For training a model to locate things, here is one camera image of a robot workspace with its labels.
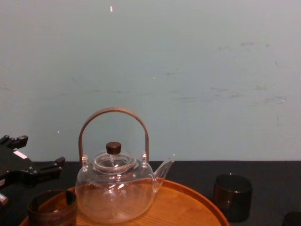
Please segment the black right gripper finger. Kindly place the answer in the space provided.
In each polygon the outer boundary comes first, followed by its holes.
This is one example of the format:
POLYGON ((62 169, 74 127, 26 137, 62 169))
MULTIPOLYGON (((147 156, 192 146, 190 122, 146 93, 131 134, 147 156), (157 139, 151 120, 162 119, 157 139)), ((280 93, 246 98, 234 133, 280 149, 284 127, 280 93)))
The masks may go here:
POLYGON ((282 226, 301 226, 301 212, 290 211, 285 214, 282 226))

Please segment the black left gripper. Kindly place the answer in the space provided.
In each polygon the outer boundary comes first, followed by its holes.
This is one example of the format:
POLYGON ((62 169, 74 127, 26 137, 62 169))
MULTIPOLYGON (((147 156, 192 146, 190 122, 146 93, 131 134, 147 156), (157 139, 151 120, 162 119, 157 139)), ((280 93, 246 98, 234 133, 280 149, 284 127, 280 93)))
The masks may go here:
POLYGON ((8 135, 0 139, 0 187, 13 184, 36 186, 37 184, 58 179, 65 164, 60 157, 53 162, 36 166, 28 157, 15 151, 27 145, 28 137, 17 138, 8 135))

